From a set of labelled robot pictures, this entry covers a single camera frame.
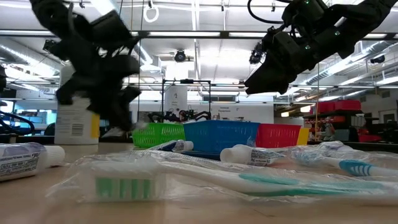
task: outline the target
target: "green bristles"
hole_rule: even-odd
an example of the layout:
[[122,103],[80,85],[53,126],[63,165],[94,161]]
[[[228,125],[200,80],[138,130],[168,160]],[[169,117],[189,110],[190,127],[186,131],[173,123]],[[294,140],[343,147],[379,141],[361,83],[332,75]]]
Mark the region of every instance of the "green bristles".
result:
[[152,198],[153,183],[147,179],[111,179],[98,177],[96,195],[102,199],[145,200]]

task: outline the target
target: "basket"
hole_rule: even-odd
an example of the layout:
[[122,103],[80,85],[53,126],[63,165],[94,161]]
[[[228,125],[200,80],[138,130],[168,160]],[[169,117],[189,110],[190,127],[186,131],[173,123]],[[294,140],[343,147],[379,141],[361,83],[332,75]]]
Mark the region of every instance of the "basket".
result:
[[259,123],[242,121],[199,121],[184,124],[187,141],[193,142],[197,152],[221,152],[237,144],[256,139]]
[[309,129],[300,125],[260,124],[256,147],[276,148],[307,144]]
[[184,128],[181,124],[149,123],[146,129],[132,133],[134,145],[153,147],[171,140],[185,140]]

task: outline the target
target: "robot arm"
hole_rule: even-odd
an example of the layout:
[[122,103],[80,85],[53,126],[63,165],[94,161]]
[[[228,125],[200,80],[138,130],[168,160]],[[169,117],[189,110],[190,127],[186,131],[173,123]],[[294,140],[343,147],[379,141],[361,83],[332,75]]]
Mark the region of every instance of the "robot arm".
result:
[[[51,53],[69,60],[75,73],[57,91],[58,103],[70,105],[72,96],[82,91],[90,99],[87,108],[108,119],[110,125],[130,131],[132,123],[129,103],[141,94],[137,88],[123,87],[123,78],[140,72],[139,62],[130,56],[143,37],[133,37],[116,11],[111,11],[93,22],[73,12],[62,0],[30,0],[40,24],[61,41]],[[128,55],[120,55],[129,49]]]
[[[248,9],[252,14],[251,1]],[[271,27],[262,39],[261,51],[253,51],[266,52],[266,59],[246,80],[247,94],[283,94],[298,74],[313,69],[318,62],[335,53],[348,57],[355,43],[377,28],[397,1],[364,0],[358,5],[332,7],[322,0],[291,1],[282,15],[283,24],[277,29]],[[335,26],[342,18],[345,20]],[[288,26],[292,28],[290,33],[284,32]]]

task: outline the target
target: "wooden table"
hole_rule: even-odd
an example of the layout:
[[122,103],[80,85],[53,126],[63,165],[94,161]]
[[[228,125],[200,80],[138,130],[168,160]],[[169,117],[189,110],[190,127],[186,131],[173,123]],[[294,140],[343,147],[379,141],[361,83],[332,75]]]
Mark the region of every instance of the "wooden table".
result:
[[[131,144],[65,146],[66,161],[117,152]],[[45,223],[398,223],[396,203],[355,200],[316,203],[247,202],[203,189],[197,196],[158,202],[63,203],[46,200],[46,190],[63,179],[66,167],[0,183],[1,224]]]

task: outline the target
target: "blue basket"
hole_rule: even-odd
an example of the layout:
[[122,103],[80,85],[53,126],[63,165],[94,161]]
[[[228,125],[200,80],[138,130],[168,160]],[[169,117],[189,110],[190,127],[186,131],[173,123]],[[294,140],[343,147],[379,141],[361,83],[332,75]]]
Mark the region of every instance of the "blue basket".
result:
[[260,123],[241,121],[199,121],[184,124],[185,139],[198,152],[221,152],[237,144],[256,140]]

